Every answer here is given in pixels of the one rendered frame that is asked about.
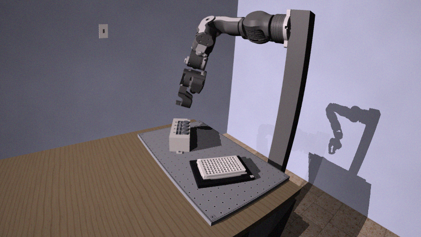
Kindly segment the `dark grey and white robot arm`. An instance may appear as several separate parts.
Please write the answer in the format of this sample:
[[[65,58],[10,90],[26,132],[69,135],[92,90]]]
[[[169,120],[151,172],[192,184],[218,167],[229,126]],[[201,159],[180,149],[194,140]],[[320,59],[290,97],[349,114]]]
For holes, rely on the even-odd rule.
[[[221,34],[241,36],[256,44],[275,42],[287,48],[291,10],[286,14],[271,15],[254,11],[246,17],[209,16],[196,28],[190,56],[184,63],[193,69],[203,70],[206,58],[212,52],[216,37]]]

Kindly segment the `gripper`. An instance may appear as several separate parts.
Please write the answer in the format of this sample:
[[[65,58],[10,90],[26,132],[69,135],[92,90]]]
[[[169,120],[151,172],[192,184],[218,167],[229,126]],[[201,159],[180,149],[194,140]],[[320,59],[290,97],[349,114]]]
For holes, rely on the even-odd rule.
[[[193,96],[190,93],[200,93],[204,87],[205,78],[207,74],[207,71],[205,71],[207,61],[208,58],[206,58],[202,72],[184,68],[178,92],[178,96],[182,98],[182,101],[176,100],[176,105],[180,105],[187,108],[191,107]],[[189,87],[190,93],[187,91],[187,87]]]

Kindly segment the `white push button panel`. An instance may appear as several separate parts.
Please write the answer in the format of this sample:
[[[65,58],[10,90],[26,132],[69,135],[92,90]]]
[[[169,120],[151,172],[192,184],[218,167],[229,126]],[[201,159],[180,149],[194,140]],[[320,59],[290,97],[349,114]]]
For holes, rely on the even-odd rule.
[[[169,151],[176,154],[190,151],[190,119],[173,119],[169,135]]]

